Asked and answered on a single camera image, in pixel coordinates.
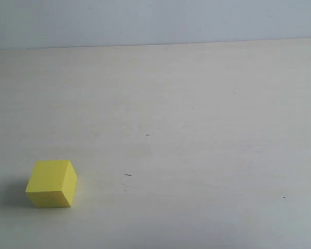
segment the white table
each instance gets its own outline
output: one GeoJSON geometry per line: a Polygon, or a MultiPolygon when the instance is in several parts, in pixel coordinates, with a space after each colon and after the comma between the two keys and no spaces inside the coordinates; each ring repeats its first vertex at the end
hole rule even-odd
{"type": "Polygon", "coordinates": [[[311,248],[311,39],[0,50],[0,248],[311,248]]]}

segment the yellow cube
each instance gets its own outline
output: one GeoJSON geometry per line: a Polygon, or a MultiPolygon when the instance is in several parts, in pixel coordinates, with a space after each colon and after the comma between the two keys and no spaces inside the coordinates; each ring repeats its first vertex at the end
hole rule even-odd
{"type": "Polygon", "coordinates": [[[77,181],[70,160],[37,161],[25,193],[38,208],[72,205],[77,181]]]}

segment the white wall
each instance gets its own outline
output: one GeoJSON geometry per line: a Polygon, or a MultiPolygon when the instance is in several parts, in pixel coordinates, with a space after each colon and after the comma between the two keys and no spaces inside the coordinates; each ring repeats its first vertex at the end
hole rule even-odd
{"type": "Polygon", "coordinates": [[[311,37],[311,0],[0,0],[0,48],[311,37]]]}

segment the cube side face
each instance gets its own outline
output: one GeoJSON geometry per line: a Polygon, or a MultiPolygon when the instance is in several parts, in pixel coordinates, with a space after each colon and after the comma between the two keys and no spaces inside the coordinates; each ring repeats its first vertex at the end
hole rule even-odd
{"type": "Polygon", "coordinates": [[[61,191],[69,160],[37,161],[25,192],[61,191]]]}
{"type": "Polygon", "coordinates": [[[70,204],[61,191],[27,192],[29,199],[37,208],[68,208],[70,204]]]}
{"type": "Polygon", "coordinates": [[[62,193],[70,205],[72,204],[74,199],[76,183],[77,183],[77,174],[71,162],[69,161],[66,170],[66,175],[62,185],[62,193]]]}

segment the light wood surface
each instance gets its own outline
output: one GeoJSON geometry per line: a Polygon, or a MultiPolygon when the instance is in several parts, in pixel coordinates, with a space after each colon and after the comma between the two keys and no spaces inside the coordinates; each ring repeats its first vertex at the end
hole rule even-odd
{"type": "Polygon", "coordinates": [[[311,39],[0,50],[0,248],[311,248],[311,39]]]}

